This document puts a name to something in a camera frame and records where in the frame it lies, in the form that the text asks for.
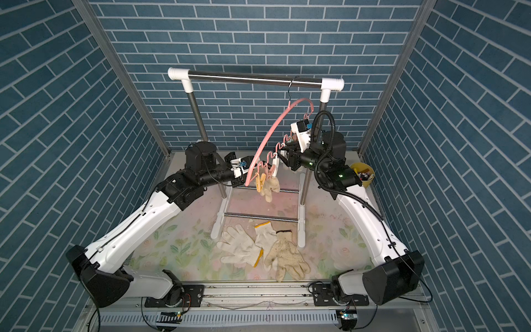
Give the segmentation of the white glove yellow cuff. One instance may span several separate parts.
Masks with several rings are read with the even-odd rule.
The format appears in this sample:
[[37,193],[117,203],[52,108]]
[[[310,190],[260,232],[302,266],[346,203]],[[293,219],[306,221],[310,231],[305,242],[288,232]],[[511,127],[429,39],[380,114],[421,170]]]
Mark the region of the white glove yellow cuff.
[[256,225],[254,229],[256,233],[255,243],[257,246],[263,249],[262,264],[264,270],[270,271],[272,268],[272,263],[267,264],[265,259],[274,243],[277,241],[276,231],[273,229],[270,221]]

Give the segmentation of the white cotton glove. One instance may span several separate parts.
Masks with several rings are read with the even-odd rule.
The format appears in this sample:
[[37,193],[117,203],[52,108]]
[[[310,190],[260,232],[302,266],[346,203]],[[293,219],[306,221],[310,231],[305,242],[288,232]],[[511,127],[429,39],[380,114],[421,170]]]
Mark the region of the white cotton glove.
[[248,264],[256,267],[264,251],[257,246],[241,225],[228,227],[222,232],[222,241],[217,243],[217,248],[228,256],[220,258],[223,264]]

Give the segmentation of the beige cotton glove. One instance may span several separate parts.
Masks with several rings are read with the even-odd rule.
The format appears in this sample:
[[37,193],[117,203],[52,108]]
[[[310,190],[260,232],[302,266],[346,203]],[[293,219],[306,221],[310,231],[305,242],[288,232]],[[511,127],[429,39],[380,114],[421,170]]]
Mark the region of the beige cotton glove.
[[273,193],[280,193],[280,184],[277,177],[271,177],[270,179],[265,180],[260,192],[261,196],[263,196],[268,203],[272,202]]

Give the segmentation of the metal clothes drying rack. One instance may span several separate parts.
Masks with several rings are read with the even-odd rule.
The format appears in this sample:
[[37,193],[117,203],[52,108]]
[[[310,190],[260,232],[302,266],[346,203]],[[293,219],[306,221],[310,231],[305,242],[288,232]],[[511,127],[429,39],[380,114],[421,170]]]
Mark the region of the metal clothes drying rack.
[[346,90],[344,78],[326,66],[164,65],[163,90],[152,111],[167,146],[184,149],[210,140],[226,150],[257,150],[289,102]]

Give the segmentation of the beige glove dark cuff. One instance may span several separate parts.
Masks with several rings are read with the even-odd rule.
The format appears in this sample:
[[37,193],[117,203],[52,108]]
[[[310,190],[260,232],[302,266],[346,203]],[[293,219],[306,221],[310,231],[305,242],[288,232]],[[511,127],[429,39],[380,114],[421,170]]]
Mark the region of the beige glove dark cuff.
[[265,265],[270,266],[274,261],[277,261],[275,275],[277,282],[283,282],[286,273],[289,273],[296,281],[303,280],[311,272],[311,267],[306,263],[297,245],[292,241],[292,232],[290,230],[277,231],[276,237],[276,242],[272,245],[267,256],[265,256]]

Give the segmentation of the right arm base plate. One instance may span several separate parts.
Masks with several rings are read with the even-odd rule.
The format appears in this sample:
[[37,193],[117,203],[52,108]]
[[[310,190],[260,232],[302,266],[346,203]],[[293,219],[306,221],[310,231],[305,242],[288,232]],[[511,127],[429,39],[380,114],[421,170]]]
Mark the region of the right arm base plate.
[[354,294],[345,295],[332,283],[323,283],[321,281],[311,282],[307,286],[311,294],[313,303],[316,307],[366,307],[369,306],[367,295]]

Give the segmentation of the aluminium front rail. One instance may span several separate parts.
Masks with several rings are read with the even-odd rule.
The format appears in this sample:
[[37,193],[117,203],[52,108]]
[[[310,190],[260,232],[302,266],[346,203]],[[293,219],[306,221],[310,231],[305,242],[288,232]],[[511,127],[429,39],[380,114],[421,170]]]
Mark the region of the aluminium front rail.
[[204,282],[196,308],[147,308],[144,299],[89,305],[74,331],[437,331],[423,294],[366,307],[316,307],[309,282]]

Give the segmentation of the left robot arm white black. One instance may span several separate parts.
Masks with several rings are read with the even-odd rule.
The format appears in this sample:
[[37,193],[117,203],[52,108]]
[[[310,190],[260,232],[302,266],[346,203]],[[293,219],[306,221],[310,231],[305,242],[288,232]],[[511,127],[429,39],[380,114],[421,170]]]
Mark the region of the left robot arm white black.
[[221,157],[212,142],[192,143],[185,167],[160,182],[145,203],[113,230],[86,247],[73,246],[66,258],[97,308],[126,297],[150,297],[166,307],[181,302],[182,282],[169,270],[142,273],[124,266],[126,259],[171,218],[216,184],[248,183],[258,156]]

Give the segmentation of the yellow cup with pens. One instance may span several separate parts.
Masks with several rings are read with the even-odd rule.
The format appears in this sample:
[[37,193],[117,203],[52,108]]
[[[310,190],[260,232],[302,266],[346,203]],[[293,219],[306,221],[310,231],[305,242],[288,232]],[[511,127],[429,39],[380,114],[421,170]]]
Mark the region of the yellow cup with pens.
[[364,188],[370,186],[376,175],[371,166],[361,162],[351,164],[351,169],[358,175]]

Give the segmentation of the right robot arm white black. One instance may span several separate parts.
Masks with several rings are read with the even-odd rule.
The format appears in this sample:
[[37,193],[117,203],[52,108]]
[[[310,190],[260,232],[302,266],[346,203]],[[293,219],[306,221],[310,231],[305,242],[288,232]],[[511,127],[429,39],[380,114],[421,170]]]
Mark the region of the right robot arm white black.
[[313,171],[320,189],[344,209],[367,245],[373,269],[364,273],[344,272],[333,278],[337,301],[366,295],[382,305],[414,291],[425,266],[418,251],[410,251],[385,224],[373,207],[357,171],[347,165],[346,143],[339,132],[323,134],[312,142],[311,132],[292,130],[280,159],[287,167]]

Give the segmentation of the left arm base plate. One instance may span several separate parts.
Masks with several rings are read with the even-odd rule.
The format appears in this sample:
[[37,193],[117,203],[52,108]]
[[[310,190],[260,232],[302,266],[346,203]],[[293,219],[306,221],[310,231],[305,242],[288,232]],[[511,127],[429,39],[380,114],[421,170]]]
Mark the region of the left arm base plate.
[[196,308],[201,306],[204,290],[201,284],[184,284],[179,289],[174,287],[162,299],[146,297],[144,305],[147,308]]

